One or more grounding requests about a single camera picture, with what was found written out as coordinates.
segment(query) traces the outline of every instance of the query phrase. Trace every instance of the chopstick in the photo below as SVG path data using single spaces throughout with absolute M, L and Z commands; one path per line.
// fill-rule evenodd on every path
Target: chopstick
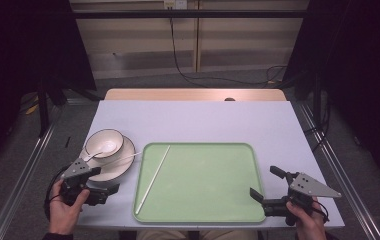
M 146 201 L 147 195 L 149 194 L 149 191 L 152 188 L 153 182 L 155 182 L 156 176 L 158 176 L 158 172 L 159 172 L 159 170 L 162 167 L 162 164 L 163 164 L 163 162 L 165 160 L 166 155 L 168 154 L 168 151 L 169 151 L 170 147 L 171 147 L 171 145 L 168 145 L 168 148 L 166 149 L 166 152 L 165 152 L 165 154 L 164 154 L 164 156 L 163 156 L 163 158 L 161 160 L 161 163 L 159 164 L 158 169 L 156 169 L 155 175 L 153 176 L 152 181 L 150 182 L 149 187 L 147 188 L 146 193 L 144 194 L 143 199 L 141 200 L 141 202 L 140 202 L 140 204 L 139 204 L 139 206 L 137 208 L 136 214 L 138 214 L 140 212 L 141 207 L 144 204 L 144 201 Z

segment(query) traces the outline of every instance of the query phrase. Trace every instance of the white table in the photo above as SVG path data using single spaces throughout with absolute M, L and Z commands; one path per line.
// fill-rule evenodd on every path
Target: white table
M 256 154 L 265 197 L 287 194 L 285 180 L 269 172 L 275 165 L 289 172 L 305 172 L 325 183 L 294 110 L 287 101 L 101 101 L 88 136 L 101 129 L 117 129 L 129 137 L 136 151 L 151 142 L 245 142 Z M 116 179 L 117 194 L 106 204 L 84 206 L 78 226 L 104 229 L 265 229 L 288 227 L 282 217 L 245 224 L 143 224 L 132 214 L 141 155 Z M 329 211 L 327 227 L 344 226 L 333 199 L 320 198 Z

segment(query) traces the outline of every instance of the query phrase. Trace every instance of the saucer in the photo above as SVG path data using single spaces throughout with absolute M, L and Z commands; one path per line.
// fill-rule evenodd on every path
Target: saucer
M 100 174 L 90 177 L 89 180 L 95 181 L 95 182 L 109 181 L 121 176 L 125 171 L 127 171 L 128 168 L 130 168 L 131 164 L 133 163 L 135 156 L 132 156 L 126 159 L 123 159 L 123 158 L 135 154 L 135 148 L 134 148 L 134 144 L 126 136 L 124 136 L 124 145 L 122 146 L 120 151 L 121 153 L 118 156 L 118 160 L 122 159 L 121 161 L 114 161 L 107 164 L 102 164 L 93 159 L 88 161 L 87 164 L 90 168 L 95 168 L 95 167 L 102 168 L 102 170 L 100 171 Z M 83 149 L 81 151 L 80 157 L 83 158 L 85 156 L 87 156 L 87 154 L 86 154 L 85 149 Z

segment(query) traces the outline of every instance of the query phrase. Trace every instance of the human hand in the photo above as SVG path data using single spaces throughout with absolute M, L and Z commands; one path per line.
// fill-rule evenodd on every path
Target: human hand
M 57 181 L 52 187 L 52 194 L 55 196 L 50 202 L 50 226 L 49 232 L 61 235 L 69 235 L 74 231 L 77 224 L 81 207 L 90 195 L 88 189 L 84 189 L 78 195 L 74 205 L 68 206 L 59 195 L 63 180 Z
M 312 207 L 321 210 L 317 198 L 313 197 L 313 199 Z M 326 240 L 324 219 L 321 214 L 314 211 L 309 216 L 302 208 L 292 204 L 290 201 L 286 203 L 286 206 L 291 213 L 298 217 L 296 232 L 300 240 Z

